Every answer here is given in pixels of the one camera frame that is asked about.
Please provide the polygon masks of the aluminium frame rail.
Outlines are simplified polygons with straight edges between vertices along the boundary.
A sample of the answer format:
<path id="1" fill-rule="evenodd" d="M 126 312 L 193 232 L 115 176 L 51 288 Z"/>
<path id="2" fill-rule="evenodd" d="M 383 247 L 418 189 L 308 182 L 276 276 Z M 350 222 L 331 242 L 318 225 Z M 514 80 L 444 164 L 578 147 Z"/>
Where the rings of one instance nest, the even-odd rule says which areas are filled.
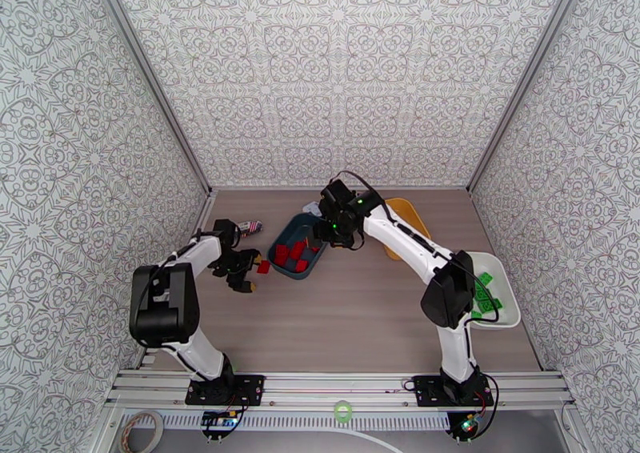
<path id="1" fill-rule="evenodd" d="M 574 397 L 554 371 L 491 372 L 488 382 L 501 410 L 558 409 Z M 125 370 L 106 399 L 109 407 L 184 408 L 190 375 L 181 371 Z M 411 375 L 391 373 L 265 374 L 264 411 L 329 411 L 340 400 L 354 411 L 416 411 Z"/>

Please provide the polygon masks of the left circuit board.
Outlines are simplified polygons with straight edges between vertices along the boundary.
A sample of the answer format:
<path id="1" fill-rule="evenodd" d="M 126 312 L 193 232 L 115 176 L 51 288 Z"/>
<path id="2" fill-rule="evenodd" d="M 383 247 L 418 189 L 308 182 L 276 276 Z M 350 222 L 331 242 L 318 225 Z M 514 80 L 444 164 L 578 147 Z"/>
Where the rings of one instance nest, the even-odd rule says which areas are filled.
<path id="1" fill-rule="evenodd" d="M 201 428 L 205 431 L 214 429 L 233 429 L 238 424 L 236 411 L 204 411 L 201 418 Z"/>

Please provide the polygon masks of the teal plastic bin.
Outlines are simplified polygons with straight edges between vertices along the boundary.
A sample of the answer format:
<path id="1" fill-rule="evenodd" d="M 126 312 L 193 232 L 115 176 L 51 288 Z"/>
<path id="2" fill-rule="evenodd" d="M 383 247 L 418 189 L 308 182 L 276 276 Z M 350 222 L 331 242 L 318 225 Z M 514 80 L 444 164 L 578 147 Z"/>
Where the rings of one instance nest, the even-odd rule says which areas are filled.
<path id="1" fill-rule="evenodd" d="M 294 279 L 294 280 L 302 280 L 305 279 L 310 272 L 314 269 L 315 264 L 319 261 L 322 253 L 327 247 L 327 243 L 316 239 L 314 235 L 314 226 L 316 223 L 320 222 L 321 219 L 309 214 L 309 213 L 300 213 L 296 214 L 284 227 L 284 229 L 280 232 L 278 237 L 272 243 L 270 249 L 268 250 L 267 257 L 270 261 L 271 266 L 281 274 Z M 306 243 L 306 249 L 302 254 L 302 258 L 309 262 L 309 266 L 307 270 L 303 273 L 296 273 L 294 268 L 296 266 L 297 260 L 293 260 L 290 258 L 287 259 L 286 265 L 284 267 L 279 267 L 274 264 L 274 250 L 277 244 L 287 245 L 289 249 L 293 246 L 297 241 L 304 241 Z M 318 253 L 314 253 L 311 250 L 311 247 L 321 247 L 321 250 Z"/>

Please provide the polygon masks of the white plastic bin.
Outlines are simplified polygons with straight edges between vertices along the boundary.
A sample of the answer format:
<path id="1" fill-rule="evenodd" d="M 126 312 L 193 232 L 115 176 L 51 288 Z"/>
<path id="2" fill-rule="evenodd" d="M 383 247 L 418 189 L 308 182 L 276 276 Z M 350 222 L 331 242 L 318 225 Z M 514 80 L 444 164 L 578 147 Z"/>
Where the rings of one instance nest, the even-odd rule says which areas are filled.
<path id="1" fill-rule="evenodd" d="M 499 320 L 497 322 L 472 322 L 471 326 L 486 329 L 516 327 L 521 321 L 521 311 L 502 262 L 496 256 L 486 252 L 469 251 L 469 255 L 473 260 L 474 272 L 477 277 L 483 272 L 493 276 L 493 280 L 486 288 L 492 298 L 499 299 L 503 305 L 503 308 L 498 310 Z"/>

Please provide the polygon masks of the aluminium corner post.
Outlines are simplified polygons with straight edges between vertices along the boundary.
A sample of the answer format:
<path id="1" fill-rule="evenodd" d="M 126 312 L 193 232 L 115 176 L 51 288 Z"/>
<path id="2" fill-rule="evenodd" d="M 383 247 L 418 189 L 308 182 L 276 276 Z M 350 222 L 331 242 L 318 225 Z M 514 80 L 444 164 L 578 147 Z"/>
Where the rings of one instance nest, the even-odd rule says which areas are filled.
<path id="1" fill-rule="evenodd" d="M 206 177 L 205 171 L 202 169 L 202 165 L 198 161 L 197 155 L 190 145 L 186 132 L 183 130 L 166 92 L 163 90 L 162 84 L 154 71 L 152 63 L 150 62 L 142 41 L 136 33 L 122 0 L 102 0 L 102 3 L 113 21 L 115 29 L 122 39 L 125 48 L 128 50 L 132 62 L 137 68 L 143 82 L 146 84 L 164 122 L 186 157 L 195 178 L 198 180 L 205 194 L 209 195 L 212 191 L 212 186 Z"/>
<path id="2" fill-rule="evenodd" d="M 488 140 L 486 148 L 482 152 L 482 156 L 470 176 L 469 182 L 466 185 L 466 191 L 468 194 L 473 194 L 475 192 L 490 163 L 490 160 L 494 155 L 494 152 L 498 149 L 498 145 L 505 135 L 506 130 L 509 128 L 514 116 L 518 113 L 520 106 L 525 101 L 527 93 L 538 78 L 542 68 L 544 67 L 546 58 L 562 33 L 563 25 L 577 1 L 578 0 L 556 1 L 550 16 L 542 29 L 542 33 L 534 45 L 534 49 L 522 70 L 521 77 L 518 80 L 512 95 L 508 98 L 502 115 Z"/>

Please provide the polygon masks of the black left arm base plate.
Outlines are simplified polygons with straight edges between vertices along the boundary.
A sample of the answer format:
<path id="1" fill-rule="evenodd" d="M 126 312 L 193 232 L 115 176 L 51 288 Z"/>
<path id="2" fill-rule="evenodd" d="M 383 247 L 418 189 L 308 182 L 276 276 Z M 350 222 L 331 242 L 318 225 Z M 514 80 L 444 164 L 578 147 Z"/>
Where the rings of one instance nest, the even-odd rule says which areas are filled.
<path id="1" fill-rule="evenodd" d="M 259 406 L 262 401 L 263 375 L 232 375 L 201 381 L 191 380 L 185 404 L 190 406 Z"/>

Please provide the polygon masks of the beige tape roll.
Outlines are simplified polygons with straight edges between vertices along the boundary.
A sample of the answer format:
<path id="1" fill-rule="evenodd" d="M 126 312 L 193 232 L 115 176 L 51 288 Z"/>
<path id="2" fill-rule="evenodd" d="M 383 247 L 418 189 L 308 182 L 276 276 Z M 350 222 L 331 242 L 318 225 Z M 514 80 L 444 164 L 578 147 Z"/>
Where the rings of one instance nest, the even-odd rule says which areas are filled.
<path id="1" fill-rule="evenodd" d="M 140 451 L 134 451 L 130 446 L 130 434 L 134 427 L 143 421 L 148 419 L 152 422 L 154 427 L 154 433 L 148 442 L 148 444 Z M 155 448 L 159 445 L 160 440 L 164 432 L 164 420 L 161 415 L 156 411 L 143 410 L 132 416 L 126 425 L 124 426 L 120 438 L 118 440 L 118 452 L 119 453 L 153 453 Z"/>

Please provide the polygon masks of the yellow plastic bin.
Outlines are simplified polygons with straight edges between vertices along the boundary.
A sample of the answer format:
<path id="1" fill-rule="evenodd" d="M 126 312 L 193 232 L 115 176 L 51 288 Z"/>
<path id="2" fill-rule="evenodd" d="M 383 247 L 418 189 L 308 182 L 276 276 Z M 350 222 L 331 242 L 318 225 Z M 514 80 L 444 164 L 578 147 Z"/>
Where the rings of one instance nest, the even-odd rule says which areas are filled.
<path id="1" fill-rule="evenodd" d="M 385 200 L 386 205 L 395 212 L 397 216 L 410 224 L 415 230 L 431 239 L 430 232 L 422 221 L 413 204 L 404 198 L 388 198 Z"/>

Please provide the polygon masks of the white tube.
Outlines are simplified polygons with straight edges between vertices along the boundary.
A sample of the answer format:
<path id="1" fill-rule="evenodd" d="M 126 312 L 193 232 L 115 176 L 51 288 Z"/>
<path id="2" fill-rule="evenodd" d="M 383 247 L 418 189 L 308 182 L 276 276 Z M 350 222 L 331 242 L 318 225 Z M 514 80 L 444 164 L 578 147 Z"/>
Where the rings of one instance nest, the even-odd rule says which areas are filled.
<path id="1" fill-rule="evenodd" d="M 397 448 L 396 446 L 392 445 L 391 443 L 388 443 L 388 442 L 384 441 L 383 439 L 379 439 L 379 438 L 373 437 L 372 435 L 368 435 L 368 434 L 365 434 L 365 433 L 360 432 L 360 431 L 345 430 L 345 429 L 328 429 L 328 430 L 325 430 L 325 433 L 348 435 L 350 437 L 363 439 L 363 440 L 365 440 L 367 442 L 374 443 L 374 444 L 380 446 L 381 448 L 384 448 L 389 453 L 404 453 L 401 449 Z"/>

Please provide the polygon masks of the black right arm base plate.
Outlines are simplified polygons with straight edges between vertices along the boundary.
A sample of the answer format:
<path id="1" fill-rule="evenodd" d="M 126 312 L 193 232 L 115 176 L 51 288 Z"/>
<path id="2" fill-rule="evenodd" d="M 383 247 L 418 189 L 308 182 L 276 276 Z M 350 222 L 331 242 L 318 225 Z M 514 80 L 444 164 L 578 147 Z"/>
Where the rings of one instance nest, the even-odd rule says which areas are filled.
<path id="1" fill-rule="evenodd" d="M 472 376 L 463 384 L 443 375 L 416 375 L 412 381 L 419 407 L 482 408 L 494 405 L 488 378 L 483 374 Z"/>

